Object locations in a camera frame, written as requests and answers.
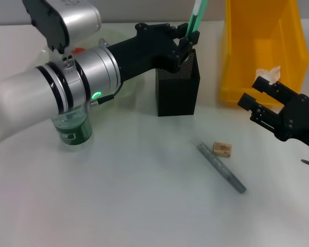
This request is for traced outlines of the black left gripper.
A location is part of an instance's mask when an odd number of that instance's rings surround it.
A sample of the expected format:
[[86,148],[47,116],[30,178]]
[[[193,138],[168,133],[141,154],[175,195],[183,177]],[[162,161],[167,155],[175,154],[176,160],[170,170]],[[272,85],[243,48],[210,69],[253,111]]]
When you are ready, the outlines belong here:
[[118,64],[121,81],[125,82],[151,69],[176,72],[199,40],[199,31],[190,31],[188,23],[135,25],[136,36],[109,46]]

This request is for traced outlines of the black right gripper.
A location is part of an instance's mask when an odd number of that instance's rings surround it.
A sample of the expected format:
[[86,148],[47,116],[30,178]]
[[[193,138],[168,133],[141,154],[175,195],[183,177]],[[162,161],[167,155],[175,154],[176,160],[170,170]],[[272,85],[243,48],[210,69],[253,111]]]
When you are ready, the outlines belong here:
[[251,111],[250,120],[274,133],[280,141],[297,139],[309,146],[309,97],[296,93],[279,81],[269,84],[261,76],[256,78],[252,87],[285,105],[277,114],[244,93],[237,105]]

